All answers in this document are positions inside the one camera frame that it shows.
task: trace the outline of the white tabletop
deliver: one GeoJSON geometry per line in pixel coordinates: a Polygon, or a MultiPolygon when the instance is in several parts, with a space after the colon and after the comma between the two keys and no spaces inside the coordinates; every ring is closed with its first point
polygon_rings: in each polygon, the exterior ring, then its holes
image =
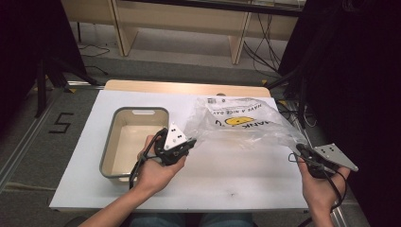
{"type": "MultiPolygon", "coordinates": [[[[128,191],[128,183],[103,177],[100,159],[114,112],[125,106],[163,107],[170,122],[184,129],[200,96],[100,91],[50,208],[103,208],[128,191]]],[[[272,98],[258,97],[275,107],[272,98]]],[[[202,143],[190,150],[185,167],[138,211],[260,211],[307,208],[301,175],[281,146],[202,143]]]]}

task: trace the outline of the person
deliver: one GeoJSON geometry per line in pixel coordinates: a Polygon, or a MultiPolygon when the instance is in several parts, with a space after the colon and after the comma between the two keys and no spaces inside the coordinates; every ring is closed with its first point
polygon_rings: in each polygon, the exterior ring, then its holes
{"type": "MultiPolygon", "coordinates": [[[[148,146],[152,137],[151,135],[148,136],[144,149],[141,152],[148,146]]],[[[136,207],[168,185],[177,172],[184,167],[185,160],[186,156],[172,166],[161,166],[151,159],[146,161],[140,169],[135,187],[86,219],[80,226],[120,226],[136,207]]],[[[332,186],[327,180],[313,178],[308,172],[306,163],[302,162],[302,160],[299,160],[298,167],[302,175],[303,195],[315,226],[334,226],[330,213],[332,205],[337,200],[337,195],[332,186]]],[[[345,167],[340,167],[338,172],[346,179],[350,170],[345,167]]],[[[339,192],[343,194],[346,184],[344,179],[339,174],[335,174],[332,176],[332,181],[339,192]]],[[[226,214],[224,218],[217,217],[217,214],[211,214],[211,216],[212,217],[208,220],[210,225],[206,224],[205,226],[253,226],[251,214],[226,214]],[[214,220],[219,221],[218,225],[213,225],[214,220]]],[[[157,217],[151,217],[145,221],[155,221],[156,218],[157,217]]],[[[174,220],[165,218],[162,221],[170,221],[167,223],[168,225],[172,224],[174,220]]],[[[135,226],[135,218],[133,219],[132,226],[135,226]]],[[[143,224],[142,226],[160,225],[143,224]]]]}

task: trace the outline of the clear plastic bag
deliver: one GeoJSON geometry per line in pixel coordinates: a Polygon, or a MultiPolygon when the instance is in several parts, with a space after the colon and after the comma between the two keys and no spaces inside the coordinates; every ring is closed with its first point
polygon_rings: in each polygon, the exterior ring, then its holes
{"type": "Polygon", "coordinates": [[[305,137],[265,101],[254,98],[198,98],[184,134],[198,140],[232,141],[243,148],[255,143],[297,150],[305,137]]]}

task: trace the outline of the pants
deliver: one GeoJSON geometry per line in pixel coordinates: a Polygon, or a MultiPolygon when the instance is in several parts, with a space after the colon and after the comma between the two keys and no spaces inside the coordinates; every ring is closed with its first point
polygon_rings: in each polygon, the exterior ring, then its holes
{"type": "MultiPolygon", "coordinates": [[[[141,213],[134,214],[130,227],[185,227],[185,214],[141,213]]],[[[253,227],[251,213],[203,214],[200,227],[253,227]]]]}

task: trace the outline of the yellow logo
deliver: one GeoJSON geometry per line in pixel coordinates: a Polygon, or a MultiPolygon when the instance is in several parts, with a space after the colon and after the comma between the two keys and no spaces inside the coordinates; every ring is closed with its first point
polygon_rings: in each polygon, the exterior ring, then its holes
{"type": "Polygon", "coordinates": [[[248,116],[237,116],[237,117],[228,118],[225,120],[225,122],[227,125],[236,126],[236,125],[248,123],[253,120],[254,120],[253,118],[248,117],[248,116]]]}

